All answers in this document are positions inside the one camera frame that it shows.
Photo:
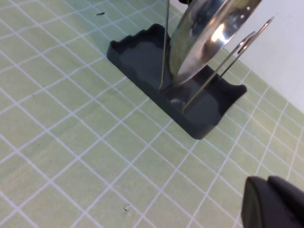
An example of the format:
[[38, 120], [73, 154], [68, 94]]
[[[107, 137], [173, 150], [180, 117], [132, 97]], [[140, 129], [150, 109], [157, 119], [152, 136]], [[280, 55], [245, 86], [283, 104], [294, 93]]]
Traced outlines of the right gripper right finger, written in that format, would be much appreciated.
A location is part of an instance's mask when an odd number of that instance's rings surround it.
[[297, 222], [304, 227], [304, 192], [278, 176], [269, 176], [268, 183], [274, 188]]

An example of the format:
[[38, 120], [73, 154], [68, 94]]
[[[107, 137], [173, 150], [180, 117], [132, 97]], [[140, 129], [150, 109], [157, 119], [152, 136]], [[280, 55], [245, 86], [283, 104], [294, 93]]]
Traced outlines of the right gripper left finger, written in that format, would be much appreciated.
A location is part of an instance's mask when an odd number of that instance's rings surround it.
[[266, 180], [250, 176], [246, 179], [242, 223], [245, 228], [282, 228], [285, 208], [282, 200]]

